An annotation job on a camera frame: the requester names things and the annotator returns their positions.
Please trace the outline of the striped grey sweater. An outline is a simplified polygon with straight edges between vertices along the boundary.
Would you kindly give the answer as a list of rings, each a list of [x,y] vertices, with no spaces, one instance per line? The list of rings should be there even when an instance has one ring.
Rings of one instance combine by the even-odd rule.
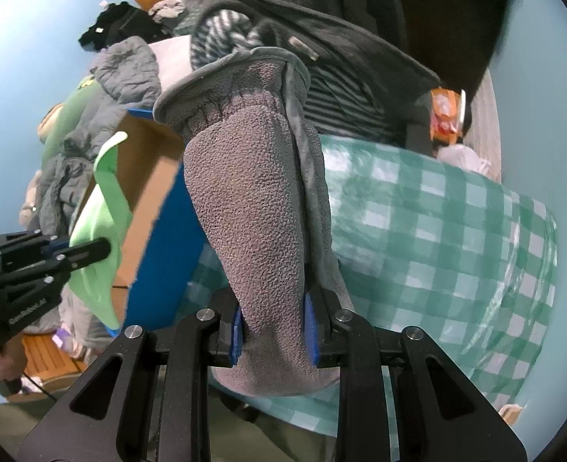
[[[239,51],[275,46],[275,33],[236,10],[216,10],[197,24],[191,37],[195,69]],[[389,122],[382,106],[358,76],[342,66],[317,65],[309,46],[293,37],[285,47],[305,59],[310,75],[305,117],[326,135],[403,146],[405,128]]]

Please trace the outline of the light green cloth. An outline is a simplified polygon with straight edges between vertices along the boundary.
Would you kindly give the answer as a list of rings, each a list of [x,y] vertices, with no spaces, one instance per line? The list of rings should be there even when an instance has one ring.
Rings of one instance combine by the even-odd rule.
[[[81,255],[68,285],[108,328],[121,327],[112,303],[112,288],[122,262],[122,245],[133,218],[117,178],[119,146],[128,139],[119,131],[106,141],[92,168],[94,187],[83,203],[69,246]]]

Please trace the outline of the green checkered tablecloth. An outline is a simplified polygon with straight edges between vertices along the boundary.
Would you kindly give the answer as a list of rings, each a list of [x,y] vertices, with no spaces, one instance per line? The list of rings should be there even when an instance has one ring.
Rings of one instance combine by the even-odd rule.
[[[555,296],[556,223],[539,201],[383,144],[321,140],[332,248],[356,311],[416,325],[497,410],[542,350]]]

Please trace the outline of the orange snack bag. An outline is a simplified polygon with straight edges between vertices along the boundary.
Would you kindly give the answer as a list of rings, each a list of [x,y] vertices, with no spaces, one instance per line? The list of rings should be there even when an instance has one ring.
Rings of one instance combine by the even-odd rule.
[[[463,138],[466,92],[437,88],[430,95],[430,139],[446,146],[457,144]]]

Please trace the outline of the grey fleece mitten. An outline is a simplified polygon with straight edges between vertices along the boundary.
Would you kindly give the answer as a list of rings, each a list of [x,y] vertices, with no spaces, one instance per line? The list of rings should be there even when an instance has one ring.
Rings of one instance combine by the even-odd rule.
[[[322,146],[304,113],[309,85],[295,54],[260,47],[177,80],[154,105],[156,121],[184,139],[191,203],[240,303],[242,355],[215,376],[242,395],[301,395],[338,379],[311,363],[302,328],[308,284],[351,305]]]

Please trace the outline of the dark grey fleece robe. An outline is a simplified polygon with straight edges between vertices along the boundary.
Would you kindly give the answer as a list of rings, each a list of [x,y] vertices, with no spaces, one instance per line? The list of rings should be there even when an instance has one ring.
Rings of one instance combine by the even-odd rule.
[[[243,13],[267,44],[354,75],[391,117],[440,82],[408,55],[401,0],[207,0],[207,8]]]

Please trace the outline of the blue cardboard box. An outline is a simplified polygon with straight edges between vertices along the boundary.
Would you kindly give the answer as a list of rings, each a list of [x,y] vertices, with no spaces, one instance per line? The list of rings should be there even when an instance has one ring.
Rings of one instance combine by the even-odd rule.
[[[71,274],[69,288],[112,335],[137,324],[171,325],[205,235],[184,177],[184,143],[146,110],[130,110],[106,141],[78,208],[69,244],[102,240],[100,262]]]

